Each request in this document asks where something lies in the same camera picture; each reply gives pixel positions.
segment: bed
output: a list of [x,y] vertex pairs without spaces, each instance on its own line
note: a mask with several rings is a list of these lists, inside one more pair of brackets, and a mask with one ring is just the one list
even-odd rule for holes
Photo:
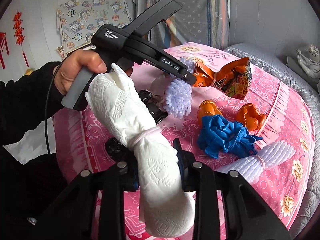
[[[238,59],[227,52],[196,43],[186,43],[170,48],[167,52],[176,58],[201,60],[215,71]],[[257,147],[262,148],[273,141],[284,140],[296,151],[291,159],[263,171],[259,181],[252,185],[289,229],[298,215],[308,187],[316,138],[314,119],[310,108],[294,89],[264,70],[254,65],[251,67],[252,85],[244,101],[228,98],[215,88],[193,88],[191,114],[182,120],[169,116],[159,126],[170,142],[178,137],[183,149],[193,152],[197,160],[216,170],[237,158],[231,154],[220,154],[219,159],[212,159],[197,147],[196,139],[200,127],[197,124],[196,112],[200,102],[212,99],[230,120],[234,119],[236,111],[243,104],[253,102],[260,112],[267,115],[264,127],[254,133],[263,137],[263,140],[257,142]],[[141,66],[134,66],[131,78],[137,90],[148,89],[160,74],[161,71],[157,68],[143,63]],[[62,109],[54,116],[54,127],[58,163],[68,181],[82,169],[98,172],[114,163],[105,149],[105,142],[111,135],[97,121],[89,107],[83,112]],[[295,176],[296,168],[303,170],[302,178]],[[289,209],[284,208],[287,202],[292,204]],[[153,239],[144,231],[144,224],[138,222],[139,192],[125,193],[124,210],[127,237],[131,240]],[[221,236],[225,238],[223,219],[220,229]],[[192,231],[177,239],[191,240]]]
[[249,57],[250,62],[257,65],[264,71],[277,77],[282,82],[287,84],[299,93],[305,103],[308,105],[312,117],[315,120],[315,151],[313,163],[311,167],[310,177],[308,179],[308,186],[302,200],[301,208],[298,215],[290,228],[290,234],[294,239],[302,229],[310,221],[308,227],[302,231],[300,237],[303,237],[308,230],[314,225],[319,217],[319,203],[320,203],[320,97],[319,93],[315,91],[304,79],[298,76],[295,72],[282,64],[275,56],[269,55],[259,47],[253,44],[240,43],[232,45],[225,49],[226,52],[231,53],[237,57]]

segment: black cable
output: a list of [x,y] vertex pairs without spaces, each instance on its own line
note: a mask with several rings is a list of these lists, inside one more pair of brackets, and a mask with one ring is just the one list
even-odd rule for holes
[[52,84],[54,82],[54,78],[56,77],[58,70],[60,69],[61,65],[62,65],[63,61],[58,65],[58,67],[56,68],[56,70],[54,71],[54,74],[52,76],[52,80],[50,82],[50,86],[48,89],[48,94],[47,94],[47,99],[45,101],[45,108],[44,108],[44,136],[45,136],[45,143],[47,145],[47,151],[50,154],[50,147],[49,147],[49,139],[48,139],[48,124],[47,124],[47,109],[48,109],[48,101],[49,101],[49,95],[51,92],[51,87]]

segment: orange peel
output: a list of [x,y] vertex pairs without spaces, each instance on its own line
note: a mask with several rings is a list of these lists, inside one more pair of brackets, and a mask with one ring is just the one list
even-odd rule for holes
[[220,114],[222,116],[222,113],[220,112],[220,110],[217,107],[217,105],[215,104],[215,102],[213,102],[211,100],[203,101],[200,104],[199,110],[198,110],[198,113],[197,113],[199,125],[202,127],[201,119],[202,119],[203,116],[216,115],[216,114]]
[[266,115],[260,114],[254,104],[243,105],[236,113],[236,121],[243,123],[248,131],[260,130],[266,121]]

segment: pink hair tie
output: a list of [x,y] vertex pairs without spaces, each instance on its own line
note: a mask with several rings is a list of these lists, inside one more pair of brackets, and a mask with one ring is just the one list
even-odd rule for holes
[[263,159],[261,156],[259,156],[259,155],[254,155],[254,157],[257,157],[257,159],[261,162],[261,164],[262,164],[262,170],[264,170],[265,167],[266,167],[266,164],[265,164],[265,162],[264,162],[264,159]]
[[157,132],[161,132],[162,129],[159,126],[156,127],[152,127],[148,130],[143,131],[142,133],[138,134],[133,141],[130,143],[130,150],[133,150],[134,146],[142,139],[145,138],[151,134],[157,133]]

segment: orange snack wrapper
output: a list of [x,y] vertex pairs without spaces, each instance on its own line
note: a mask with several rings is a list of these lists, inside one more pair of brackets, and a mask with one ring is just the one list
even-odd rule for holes
[[252,74],[249,57],[224,65],[218,72],[212,71],[202,62],[196,62],[196,83],[193,87],[212,86],[231,98],[243,100],[251,85]]

